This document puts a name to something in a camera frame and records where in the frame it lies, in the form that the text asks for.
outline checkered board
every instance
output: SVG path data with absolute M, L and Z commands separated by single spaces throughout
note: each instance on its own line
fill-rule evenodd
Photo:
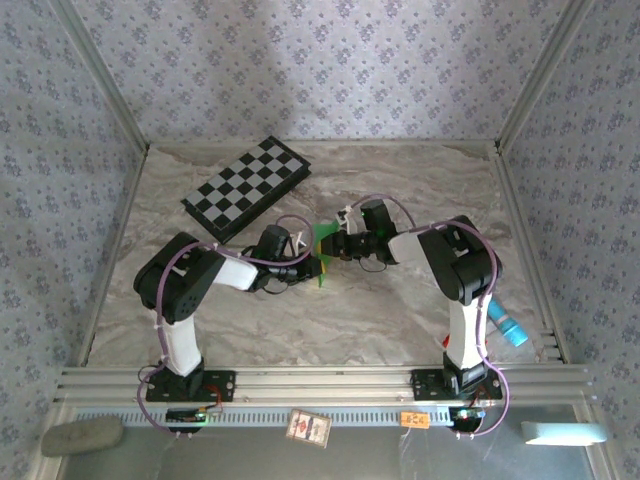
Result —
M 269 137 L 182 203 L 193 218 L 224 244 L 310 173 L 309 162 Z

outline floral wallpaper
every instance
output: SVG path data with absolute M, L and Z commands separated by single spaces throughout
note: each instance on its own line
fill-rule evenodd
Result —
M 640 478 L 640 4 L 597 1 L 508 157 L 572 358 Z
M 74 0 L 150 143 L 495 138 L 566 0 Z
M 45 0 L 0 9 L 0 478 L 39 448 L 139 155 Z

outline table surface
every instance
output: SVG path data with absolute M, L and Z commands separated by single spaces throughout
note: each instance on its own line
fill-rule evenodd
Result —
M 516 349 L 499 333 L 490 335 L 490 356 L 499 362 L 532 363 L 543 355 L 537 330 L 544 327 L 532 308 L 491 162 L 429 143 L 291 147 L 311 162 L 311 176 L 228 246 L 241 250 L 255 244 L 284 213 L 329 222 L 346 204 L 376 192 L 402 201 L 418 224 L 466 214 L 504 264 L 496 297 L 531 339 Z M 180 200 L 246 150 L 151 148 L 98 320 L 90 366 L 141 366 L 158 360 L 153 314 L 142 307 L 133 279 L 179 231 L 213 240 Z M 399 209 L 390 206 L 390 211 L 399 229 L 408 226 Z M 295 222 L 285 227 L 301 229 Z M 426 262 L 366 273 L 356 262 L 333 261 L 322 288 L 310 281 L 271 296 L 214 286 L 196 313 L 196 330 L 210 366 L 433 364 L 442 361 L 448 300 Z

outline metal frame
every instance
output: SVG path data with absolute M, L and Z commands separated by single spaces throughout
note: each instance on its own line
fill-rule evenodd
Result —
M 425 367 L 438 368 L 437 365 L 233 368 L 237 372 L 235 400 L 224 405 L 222 415 L 211 414 L 207 427 L 281 426 L 291 407 L 329 415 L 338 427 L 398 426 L 399 412 L 404 410 L 429 413 L 434 426 L 450 425 L 445 414 L 448 407 L 463 406 L 465 402 L 413 400 L 411 370 Z M 506 364 L 500 368 L 509 381 L 514 406 L 571 405 L 585 415 L 591 412 L 590 404 L 596 397 L 589 368 L 584 365 Z M 120 416 L 129 427 L 148 426 L 136 404 L 137 373 L 136 368 L 64 369 L 47 426 L 106 414 Z M 502 401 L 479 403 L 484 407 L 501 404 Z M 201 405 L 148 406 L 154 419 L 163 423 L 167 408 Z M 583 421 L 594 419 L 584 417 Z M 606 475 L 607 457 L 602 447 L 596 445 L 587 450 L 596 478 L 613 478 Z M 31 478 L 62 478 L 64 461 L 39 456 L 36 464 Z
M 468 145 L 447 146 L 468 147 Z M 473 149 L 476 150 L 473 156 L 480 156 L 484 150 L 483 156 L 487 156 L 493 163 L 534 306 L 546 327 L 540 332 L 544 345 L 543 358 L 546 363 L 501 365 L 510 383 L 512 404 L 515 406 L 571 405 L 576 412 L 577 421 L 603 423 L 602 412 L 593 405 L 596 397 L 588 367 L 568 363 L 569 355 L 560 322 L 551 301 L 548 285 L 544 280 L 531 232 L 524 221 L 522 206 L 515 194 L 509 166 L 502 156 L 494 153 L 493 142 L 487 141 L 483 144 L 474 142 Z M 136 182 L 139 180 L 140 171 L 137 172 Z M 127 198 L 127 216 L 135 197 L 135 190 L 132 188 Z M 122 222 L 122 229 L 118 232 L 118 244 L 122 239 L 125 225 L 126 220 Z M 109 276 L 104 283 L 105 291 L 113 266 L 113 264 L 109 265 Z M 94 319 L 97 320 L 99 309 L 96 308 L 93 313 Z M 92 338 L 93 330 L 85 338 L 79 364 L 86 361 Z M 332 418 L 338 420 L 346 418 L 343 420 L 347 422 L 345 425 L 357 424 L 358 426 L 397 425 L 397 416 L 401 410 L 405 409 L 437 415 L 439 409 L 462 406 L 463 402 L 415 402 L 409 383 L 412 369 L 437 367 L 424 365 L 413 367 L 226 367 L 238 372 L 235 401 L 224 405 L 224 417 L 213 414 L 208 426 L 280 425 L 283 422 L 283 415 L 292 407 L 306 408 L 330 416 L 336 415 Z M 137 372 L 135 368 L 65 369 L 60 377 L 46 426 L 108 413 L 119 415 L 127 426 L 147 425 L 141 418 L 135 403 Z M 479 403 L 485 407 L 493 404 L 497 403 L 488 401 Z M 185 407 L 188 404 L 166 403 L 159 406 L 148 404 L 150 412 L 158 420 L 163 419 L 163 413 L 167 408 L 175 406 Z M 355 417 L 356 414 L 361 414 L 362 417 Z M 609 443 L 587 448 L 591 468 L 596 478 L 617 478 L 615 464 L 612 461 L 613 450 L 614 447 Z M 65 469 L 64 460 L 45 459 L 39 455 L 39 452 L 35 452 L 34 457 L 35 468 L 30 478 L 62 478 L 60 475 Z

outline purple cable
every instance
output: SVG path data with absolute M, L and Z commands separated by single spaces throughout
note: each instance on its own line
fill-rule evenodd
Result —
M 427 225 L 424 227 L 413 228 L 409 231 L 414 233 L 426 232 L 427 230 L 437 229 L 438 227 L 447 226 L 447 225 L 461 228 L 462 230 L 469 232 L 474 237 L 476 237 L 478 241 L 482 243 L 482 246 L 489 253 L 489 260 L 491 262 L 491 281 L 489 282 L 489 285 L 487 286 L 485 291 L 482 293 L 482 295 L 480 295 L 480 298 L 478 299 L 478 314 L 476 316 L 476 348 L 478 349 L 478 354 L 480 355 L 480 358 L 482 358 L 482 361 L 484 362 L 484 364 L 488 368 L 496 372 L 496 374 L 498 375 L 498 378 L 500 379 L 500 381 L 502 382 L 502 385 L 504 386 L 504 409 L 500 414 L 500 418 L 498 418 L 498 420 L 489 428 L 481 432 L 477 432 L 477 433 L 474 432 L 472 434 L 469 434 L 469 436 L 479 437 L 479 436 L 486 435 L 488 433 L 493 432 L 496 428 L 500 426 L 504 418 L 507 416 L 507 412 L 509 411 L 509 403 L 510 403 L 509 383 L 507 382 L 507 377 L 504 375 L 504 373 L 502 373 L 502 371 L 498 367 L 496 367 L 493 363 L 491 363 L 487 358 L 487 356 L 483 353 L 482 340 L 480 338 L 480 326 L 482 324 L 482 306 L 484 305 L 485 299 L 487 298 L 487 296 L 489 296 L 493 292 L 493 289 L 496 285 L 496 280 L 498 279 L 498 261 L 496 259 L 496 254 L 493 251 L 493 248 L 491 247 L 491 245 L 489 245 L 489 242 L 487 241 L 487 239 L 484 238 L 480 234 L 480 232 L 478 232 L 476 229 L 470 227 L 467 224 L 464 224 L 455 220 L 449 220 L 446 222 L 437 222 L 432 225 Z
M 358 205 L 360 205 L 361 203 L 366 202 L 367 200 L 389 200 L 393 203 L 395 203 L 396 205 L 398 205 L 400 207 L 400 210 L 402 210 L 405 215 L 407 215 L 407 218 L 409 219 L 409 222 L 411 222 L 411 226 L 413 228 L 416 228 L 416 222 L 413 219 L 413 217 L 411 216 L 411 214 L 409 213 L 409 210 L 407 210 L 407 208 L 402 205 L 402 203 L 400 203 L 398 200 L 396 200 L 395 198 L 393 198 L 391 195 L 386 195 L 384 193 L 372 193 L 371 195 L 365 195 L 364 197 L 362 197 L 360 200 L 356 201 L 355 203 L 351 204 L 351 208 L 356 208 Z
M 302 223 L 305 224 L 305 226 L 307 227 L 307 229 L 309 230 L 309 234 L 310 234 L 310 239 L 311 239 L 311 245 L 310 247 L 299 257 L 294 258 L 293 260 L 288 260 L 286 262 L 270 262 L 267 260 L 258 260 L 255 258 L 251 258 L 251 257 L 246 257 L 243 255 L 238 254 L 237 252 L 234 252 L 232 250 L 228 250 L 224 247 L 221 247 L 218 243 L 207 243 L 207 242 L 196 242 L 196 243 L 192 243 L 190 245 L 187 245 L 186 247 L 183 247 L 178 253 L 176 253 L 173 257 L 171 257 L 171 260 L 169 260 L 169 263 L 167 263 L 167 266 L 165 267 L 164 271 L 162 272 L 162 275 L 160 276 L 160 281 L 158 282 L 158 291 L 156 293 L 156 323 L 155 323 L 155 329 L 158 332 L 158 340 L 160 341 L 160 348 L 162 350 L 162 361 L 160 363 L 160 365 L 158 365 L 156 368 L 154 368 L 153 370 L 151 370 L 149 373 L 147 373 L 147 375 L 145 375 L 145 377 L 142 379 L 142 382 L 140 382 L 140 384 L 138 385 L 138 390 L 137 390 L 137 394 L 136 394 L 136 400 L 138 402 L 138 406 L 140 407 L 140 411 L 142 412 L 142 414 L 144 415 L 144 417 L 147 419 L 147 421 L 155 428 L 157 428 L 158 430 L 161 430 L 165 433 L 168 433 L 169 435 L 176 435 L 176 437 L 180 436 L 179 432 L 172 432 L 171 430 L 169 430 L 167 427 L 160 425 L 158 422 L 156 422 L 153 417 L 151 416 L 151 414 L 149 413 L 149 411 L 146 409 L 146 407 L 144 406 L 144 402 L 142 400 L 142 389 L 144 388 L 145 384 L 148 384 L 149 379 L 155 375 L 156 373 L 161 372 L 162 370 L 164 370 L 167 367 L 167 359 L 169 357 L 169 346 L 167 345 L 167 339 L 164 336 L 164 331 L 162 330 L 162 296 L 164 294 L 164 287 L 167 283 L 167 278 L 169 278 L 169 273 L 171 273 L 171 269 L 175 266 L 175 264 L 177 263 L 177 261 L 182 258 L 182 256 L 187 253 L 190 252 L 191 250 L 193 250 L 194 248 L 199 248 L 199 247 L 209 247 L 212 250 L 215 250 L 217 252 L 220 252 L 224 255 L 227 255 L 229 257 L 232 258 L 238 258 L 240 260 L 244 260 L 246 262 L 250 262 L 250 263 L 257 263 L 260 265 L 266 265 L 266 266 L 271 266 L 271 267 L 288 267 L 291 265 L 295 265 L 296 263 L 301 262 L 302 260 L 304 260 L 305 258 L 307 258 L 310 254 L 311 251 L 313 250 L 313 245 L 315 242 L 315 234 L 313 232 L 313 226 L 311 225 L 311 223 L 304 217 L 300 216 L 300 215 L 295 215 L 295 214 L 287 214 L 287 215 L 282 215 L 280 218 L 278 218 L 276 220 L 276 225 L 278 225 L 280 223 L 281 220 L 284 220 L 286 218 L 295 218 L 296 220 L 300 220 Z

